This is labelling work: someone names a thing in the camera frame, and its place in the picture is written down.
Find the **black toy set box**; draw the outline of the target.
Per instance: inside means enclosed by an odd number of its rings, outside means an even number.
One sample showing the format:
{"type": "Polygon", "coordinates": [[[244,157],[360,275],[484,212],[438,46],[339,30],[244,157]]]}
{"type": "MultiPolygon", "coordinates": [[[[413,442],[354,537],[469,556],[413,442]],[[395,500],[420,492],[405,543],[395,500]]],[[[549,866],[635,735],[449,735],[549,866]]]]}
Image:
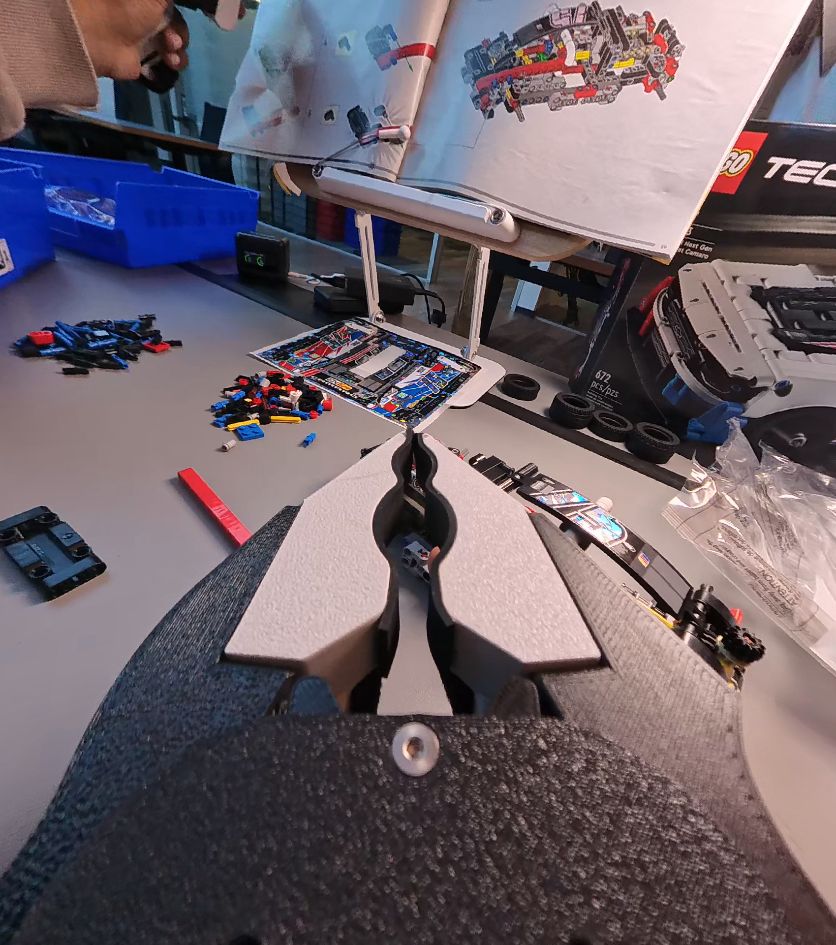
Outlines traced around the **black toy set box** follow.
{"type": "Polygon", "coordinates": [[[615,279],[574,393],[836,477],[836,125],[749,122],[672,262],[615,279]]]}

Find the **crumpled clear plastic bag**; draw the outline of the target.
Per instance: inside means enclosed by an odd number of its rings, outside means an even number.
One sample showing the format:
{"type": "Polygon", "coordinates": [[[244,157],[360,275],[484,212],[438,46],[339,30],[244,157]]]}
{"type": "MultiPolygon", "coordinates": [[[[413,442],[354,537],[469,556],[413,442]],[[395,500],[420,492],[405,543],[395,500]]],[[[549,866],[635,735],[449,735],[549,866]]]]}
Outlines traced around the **crumpled clear plastic bag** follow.
{"type": "Polygon", "coordinates": [[[710,473],[724,520],[789,583],[836,598],[836,478],[760,451],[738,429],[718,448],[710,473]]]}

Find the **holographic sticker sheet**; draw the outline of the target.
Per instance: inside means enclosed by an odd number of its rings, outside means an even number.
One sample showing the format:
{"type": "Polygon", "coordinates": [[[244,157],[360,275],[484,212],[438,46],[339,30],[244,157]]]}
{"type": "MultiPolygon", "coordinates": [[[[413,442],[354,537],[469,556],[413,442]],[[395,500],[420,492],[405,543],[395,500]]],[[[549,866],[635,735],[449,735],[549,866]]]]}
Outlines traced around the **holographic sticker sheet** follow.
{"type": "Polygon", "coordinates": [[[290,378],[421,431],[454,407],[482,365],[428,338],[350,316],[252,350],[290,378]]]}

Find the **person's left forearm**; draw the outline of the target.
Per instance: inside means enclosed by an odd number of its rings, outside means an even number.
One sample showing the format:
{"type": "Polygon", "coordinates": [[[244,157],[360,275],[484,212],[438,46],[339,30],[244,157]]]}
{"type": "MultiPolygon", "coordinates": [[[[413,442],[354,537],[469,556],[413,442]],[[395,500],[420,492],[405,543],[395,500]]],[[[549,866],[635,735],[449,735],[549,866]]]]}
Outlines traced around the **person's left forearm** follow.
{"type": "Polygon", "coordinates": [[[0,141],[22,130],[26,110],[93,108],[98,88],[67,1],[0,1],[0,141]]]}

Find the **pile of mixed toy bricks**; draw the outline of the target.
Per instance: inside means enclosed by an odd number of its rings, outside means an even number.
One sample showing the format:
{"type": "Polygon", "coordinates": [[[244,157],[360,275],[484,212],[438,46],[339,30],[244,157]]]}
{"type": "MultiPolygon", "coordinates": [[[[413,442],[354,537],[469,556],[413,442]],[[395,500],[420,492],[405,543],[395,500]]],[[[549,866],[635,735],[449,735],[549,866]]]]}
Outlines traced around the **pile of mixed toy bricks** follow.
{"type": "Polygon", "coordinates": [[[212,425],[230,440],[260,441],[270,425],[291,426],[314,421],[332,412],[333,398],[306,374],[267,370],[238,375],[224,387],[221,399],[208,412],[212,425]]]}

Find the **wooden leg table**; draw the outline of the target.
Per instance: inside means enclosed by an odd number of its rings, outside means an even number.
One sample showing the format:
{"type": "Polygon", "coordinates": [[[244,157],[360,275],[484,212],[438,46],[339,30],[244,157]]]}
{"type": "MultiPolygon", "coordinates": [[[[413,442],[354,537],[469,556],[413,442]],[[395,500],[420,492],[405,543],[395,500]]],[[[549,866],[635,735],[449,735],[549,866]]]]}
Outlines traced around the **wooden leg table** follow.
{"type": "Polygon", "coordinates": [[[481,342],[487,342],[506,278],[517,281],[509,306],[511,314],[521,308],[526,314],[533,315],[543,289],[570,299],[572,302],[569,307],[575,311],[579,300],[589,301],[596,306],[605,301],[608,296],[607,286],[599,280],[606,280],[613,275],[620,257],[619,251],[613,253],[612,261],[609,261],[605,252],[589,254],[583,251],[553,263],[535,263],[492,252],[485,283],[481,342]]]}

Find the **printed clear plastic bag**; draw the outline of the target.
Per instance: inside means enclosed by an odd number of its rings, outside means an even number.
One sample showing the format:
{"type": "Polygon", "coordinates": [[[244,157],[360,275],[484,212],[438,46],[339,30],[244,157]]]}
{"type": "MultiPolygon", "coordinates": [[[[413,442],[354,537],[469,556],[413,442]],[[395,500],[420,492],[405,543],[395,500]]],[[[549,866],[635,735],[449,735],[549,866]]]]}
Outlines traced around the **printed clear plastic bag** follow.
{"type": "Polygon", "coordinates": [[[710,470],[695,467],[664,510],[677,532],[738,589],[760,603],[770,618],[836,676],[836,598],[818,584],[812,593],[789,583],[724,520],[710,470]]]}

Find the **person's left hand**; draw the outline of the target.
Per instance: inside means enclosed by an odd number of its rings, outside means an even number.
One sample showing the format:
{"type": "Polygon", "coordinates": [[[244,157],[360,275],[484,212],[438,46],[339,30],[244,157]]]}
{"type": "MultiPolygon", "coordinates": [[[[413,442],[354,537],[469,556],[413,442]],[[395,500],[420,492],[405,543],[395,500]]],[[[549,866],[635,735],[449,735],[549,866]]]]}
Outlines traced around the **person's left hand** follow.
{"type": "Polygon", "coordinates": [[[173,2],[88,1],[72,6],[98,77],[139,77],[149,43],[169,68],[181,72],[187,67],[188,27],[173,2]]]}

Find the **black power bank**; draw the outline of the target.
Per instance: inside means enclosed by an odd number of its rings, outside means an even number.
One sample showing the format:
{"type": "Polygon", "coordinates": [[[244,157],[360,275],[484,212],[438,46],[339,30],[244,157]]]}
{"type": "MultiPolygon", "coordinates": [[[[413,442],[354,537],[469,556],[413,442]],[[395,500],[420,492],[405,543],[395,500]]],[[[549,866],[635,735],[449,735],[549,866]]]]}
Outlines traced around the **black power bank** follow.
{"type": "Polygon", "coordinates": [[[249,283],[286,284],[290,278],[290,242],[242,230],[235,235],[238,278],[249,283]]]}

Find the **white book stand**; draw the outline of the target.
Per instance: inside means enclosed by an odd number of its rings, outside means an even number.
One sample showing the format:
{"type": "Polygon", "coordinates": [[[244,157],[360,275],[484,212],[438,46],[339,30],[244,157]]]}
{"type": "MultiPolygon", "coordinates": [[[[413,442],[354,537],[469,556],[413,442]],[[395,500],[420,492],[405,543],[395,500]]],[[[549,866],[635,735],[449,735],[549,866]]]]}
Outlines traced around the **white book stand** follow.
{"type": "Polygon", "coordinates": [[[491,251],[530,262],[554,262],[586,248],[591,239],[559,230],[550,230],[528,221],[516,220],[509,209],[491,201],[475,201],[439,194],[376,176],[327,169],[323,163],[276,162],[274,175],[282,189],[329,198],[354,209],[360,236],[363,275],[369,322],[387,328],[380,307],[377,256],[374,248],[372,214],[407,226],[469,243],[477,252],[472,269],[471,324],[469,339],[460,355],[475,363],[479,371],[449,399],[449,408],[468,408],[478,402],[505,376],[495,361],[478,355],[481,344],[486,279],[491,251]]]}

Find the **pile of blue black pins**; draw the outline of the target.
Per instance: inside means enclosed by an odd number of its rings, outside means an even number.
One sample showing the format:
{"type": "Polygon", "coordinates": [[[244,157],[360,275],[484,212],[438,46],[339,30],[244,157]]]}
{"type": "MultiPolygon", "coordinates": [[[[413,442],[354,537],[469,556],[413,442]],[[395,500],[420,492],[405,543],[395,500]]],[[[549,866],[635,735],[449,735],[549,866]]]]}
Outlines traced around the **pile of blue black pins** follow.
{"type": "Polygon", "coordinates": [[[27,333],[12,343],[11,352],[25,359],[59,362],[62,374],[69,376],[88,375],[95,370],[128,371],[142,352],[161,354],[183,346],[180,339],[164,337],[153,314],[76,323],[56,320],[35,331],[39,330],[52,331],[55,345],[32,347],[26,340],[27,333]]]}

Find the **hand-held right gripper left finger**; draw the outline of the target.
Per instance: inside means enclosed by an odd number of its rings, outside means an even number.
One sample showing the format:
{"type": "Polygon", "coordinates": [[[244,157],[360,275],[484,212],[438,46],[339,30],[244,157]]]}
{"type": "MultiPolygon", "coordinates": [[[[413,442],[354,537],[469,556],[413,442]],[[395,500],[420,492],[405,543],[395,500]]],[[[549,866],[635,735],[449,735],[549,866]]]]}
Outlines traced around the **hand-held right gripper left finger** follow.
{"type": "Polygon", "coordinates": [[[225,646],[227,659],[321,677],[336,694],[388,676],[400,632],[388,545],[414,445],[412,432],[397,434],[306,498],[225,646]]]}

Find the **instruction booklet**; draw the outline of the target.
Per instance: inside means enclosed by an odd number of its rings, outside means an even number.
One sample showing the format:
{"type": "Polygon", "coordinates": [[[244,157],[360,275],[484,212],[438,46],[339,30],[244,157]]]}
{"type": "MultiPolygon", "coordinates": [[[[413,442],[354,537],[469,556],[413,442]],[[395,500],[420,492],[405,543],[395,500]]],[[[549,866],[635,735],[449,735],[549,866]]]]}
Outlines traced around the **instruction booklet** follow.
{"type": "Polygon", "coordinates": [[[220,143],[669,260],[809,6],[264,2],[220,143]]]}

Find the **black toy panel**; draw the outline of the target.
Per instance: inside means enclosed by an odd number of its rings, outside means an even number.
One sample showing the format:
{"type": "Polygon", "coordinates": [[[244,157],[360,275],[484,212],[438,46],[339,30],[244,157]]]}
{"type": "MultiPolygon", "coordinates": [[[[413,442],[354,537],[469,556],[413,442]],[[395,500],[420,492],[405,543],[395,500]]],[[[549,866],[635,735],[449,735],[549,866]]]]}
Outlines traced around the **black toy panel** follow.
{"type": "Polygon", "coordinates": [[[74,591],[107,569],[85,539],[45,505],[1,520],[0,547],[46,600],[74,591]]]}

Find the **long red toy beam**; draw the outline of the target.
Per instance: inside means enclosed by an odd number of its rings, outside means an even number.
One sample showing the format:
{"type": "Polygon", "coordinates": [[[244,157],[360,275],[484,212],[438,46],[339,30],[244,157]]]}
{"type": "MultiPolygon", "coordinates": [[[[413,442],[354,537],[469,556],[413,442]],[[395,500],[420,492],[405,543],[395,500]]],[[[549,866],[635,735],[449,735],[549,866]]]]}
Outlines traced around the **long red toy beam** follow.
{"type": "Polygon", "coordinates": [[[234,546],[241,547],[249,541],[251,538],[250,530],[194,469],[186,468],[178,471],[177,479],[234,546]]]}

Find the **partly built toy car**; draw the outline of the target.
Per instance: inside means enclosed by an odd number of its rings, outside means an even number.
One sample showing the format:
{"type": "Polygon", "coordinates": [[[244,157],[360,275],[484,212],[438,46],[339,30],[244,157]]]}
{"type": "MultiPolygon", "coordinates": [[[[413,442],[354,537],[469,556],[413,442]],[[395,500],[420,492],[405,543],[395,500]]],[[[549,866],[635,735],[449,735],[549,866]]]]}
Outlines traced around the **partly built toy car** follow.
{"type": "MultiPolygon", "coordinates": [[[[535,465],[516,471],[493,456],[478,455],[463,461],[539,517],[536,528],[599,646],[601,666],[610,657],[603,653],[601,631],[589,620],[588,594],[578,591],[575,579],[563,573],[563,558],[568,553],[573,551],[579,556],[592,547],[601,550],[641,586],[649,598],[644,615],[674,634],[731,690],[741,688],[745,668],[765,655],[761,641],[742,627],[741,616],[723,604],[711,586],[691,585],[653,546],[617,521],[600,503],[545,476],[535,465]]],[[[414,447],[411,470],[404,477],[405,515],[409,498],[414,498],[423,512],[422,533],[427,547],[433,548],[424,531],[424,490],[415,471],[414,447]]],[[[448,702],[456,715],[466,715],[477,710],[477,703],[493,699],[478,696],[448,698],[448,702]]]]}

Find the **shiny clear plastic bag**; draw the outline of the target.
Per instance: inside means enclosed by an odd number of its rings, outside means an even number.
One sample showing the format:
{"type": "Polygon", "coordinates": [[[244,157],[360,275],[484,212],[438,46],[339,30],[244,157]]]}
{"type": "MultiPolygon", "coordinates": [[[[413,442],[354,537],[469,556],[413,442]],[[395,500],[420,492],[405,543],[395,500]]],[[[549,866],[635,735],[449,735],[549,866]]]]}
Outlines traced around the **shiny clear plastic bag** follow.
{"type": "Polygon", "coordinates": [[[111,197],[63,185],[46,185],[44,193],[50,211],[110,230],[116,227],[117,203],[111,197]]]}

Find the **small black power adapter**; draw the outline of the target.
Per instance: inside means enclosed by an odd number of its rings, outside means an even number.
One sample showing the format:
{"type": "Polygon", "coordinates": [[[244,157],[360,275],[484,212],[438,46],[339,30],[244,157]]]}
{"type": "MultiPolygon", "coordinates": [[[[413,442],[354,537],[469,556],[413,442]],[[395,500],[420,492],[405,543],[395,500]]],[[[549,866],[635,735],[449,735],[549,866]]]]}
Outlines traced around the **small black power adapter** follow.
{"type": "Polygon", "coordinates": [[[347,294],[344,289],[330,285],[317,285],[313,291],[314,306],[331,315],[367,315],[367,303],[363,299],[347,294]]]}

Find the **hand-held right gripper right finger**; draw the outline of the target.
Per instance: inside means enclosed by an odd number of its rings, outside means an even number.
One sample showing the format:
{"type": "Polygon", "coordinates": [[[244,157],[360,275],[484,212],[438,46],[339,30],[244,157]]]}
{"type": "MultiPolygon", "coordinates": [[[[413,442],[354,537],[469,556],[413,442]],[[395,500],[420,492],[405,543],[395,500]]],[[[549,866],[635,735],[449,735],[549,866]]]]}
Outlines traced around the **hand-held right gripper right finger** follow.
{"type": "Polygon", "coordinates": [[[572,592],[519,501],[425,434],[414,438],[429,565],[427,638],[449,699],[601,667],[572,592]]]}

